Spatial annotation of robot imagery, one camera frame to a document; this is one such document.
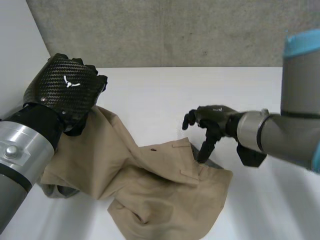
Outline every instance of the blue ring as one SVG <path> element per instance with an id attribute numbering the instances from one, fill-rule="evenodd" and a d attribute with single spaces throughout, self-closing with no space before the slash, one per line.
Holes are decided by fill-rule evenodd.
<path id="1" fill-rule="evenodd" d="M 318 143 L 312 158 L 312 171 L 320 174 L 320 142 Z"/>
<path id="2" fill-rule="evenodd" d="M 320 50 L 320 29 L 287 36 L 284 45 L 284 58 L 292 58 Z"/>

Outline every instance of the white surface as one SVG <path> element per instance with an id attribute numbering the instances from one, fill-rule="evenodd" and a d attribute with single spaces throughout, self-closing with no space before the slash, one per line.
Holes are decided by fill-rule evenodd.
<path id="1" fill-rule="evenodd" d="M 49 53 L 24 0 L 0 0 L 0 118 L 23 94 Z"/>
<path id="2" fill-rule="evenodd" d="M 199 147 L 204 130 L 181 131 L 185 113 L 209 104 L 238 111 L 280 110 L 281 68 L 110 68 L 98 104 L 119 115 L 138 145 L 185 136 Z M 232 170 L 228 197 L 205 240 L 315 240 L 320 236 L 320 176 L 268 157 L 259 169 L 242 166 L 232 139 L 211 159 Z M 31 190 L 1 240 L 123 240 L 107 208 L 79 194 L 48 199 Z"/>

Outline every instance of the khaki trousers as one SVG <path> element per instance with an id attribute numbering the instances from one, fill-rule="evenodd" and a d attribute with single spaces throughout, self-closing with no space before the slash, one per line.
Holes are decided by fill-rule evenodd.
<path id="1" fill-rule="evenodd" d="M 198 240 L 224 207 L 232 172 L 198 164 L 187 138 L 138 147 L 119 117 L 93 107 L 63 135 L 42 184 L 78 189 L 108 208 L 128 240 Z"/>

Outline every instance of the gray wall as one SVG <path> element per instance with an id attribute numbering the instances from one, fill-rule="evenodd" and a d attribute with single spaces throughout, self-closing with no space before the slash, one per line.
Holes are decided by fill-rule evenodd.
<path id="1" fill-rule="evenodd" d="M 286 34 L 320 27 L 316 1 L 27 3 L 51 55 L 81 57 L 102 68 L 281 66 Z"/>

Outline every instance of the robotic arm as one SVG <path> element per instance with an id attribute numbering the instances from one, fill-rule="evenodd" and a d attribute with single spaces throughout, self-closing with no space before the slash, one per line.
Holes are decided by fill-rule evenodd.
<path id="1" fill-rule="evenodd" d="M 0 234 L 55 154 L 61 134 L 80 135 L 106 89 L 80 58 L 56 54 L 26 89 L 23 109 L 0 121 Z"/>
<path id="2" fill-rule="evenodd" d="M 206 140 L 198 161 L 208 160 L 221 137 L 238 142 L 246 166 L 268 155 L 320 173 L 320 29 L 288 37 L 283 56 L 281 113 L 237 112 L 223 105 L 200 106 L 184 117 L 182 129 L 198 124 Z"/>

